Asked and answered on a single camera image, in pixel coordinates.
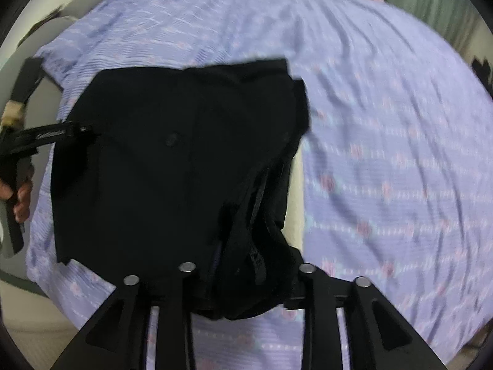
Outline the person left hand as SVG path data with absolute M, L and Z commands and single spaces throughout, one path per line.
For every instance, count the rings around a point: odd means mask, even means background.
M 30 202 L 31 202 L 31 192 L 33 189 L 33 183 L 31 180 L 27 180 L 22 184 L 17 192 L 17 203 L 14 205 L 13 214 L 16 219 L 16 222 L 19 224 L 24 223 L 29 217 L 30 213 Z M 1 200 L 9 200 L 14 195 L 12 189 L 4 183 L 2 180 L 0 181 L 0 199 Z

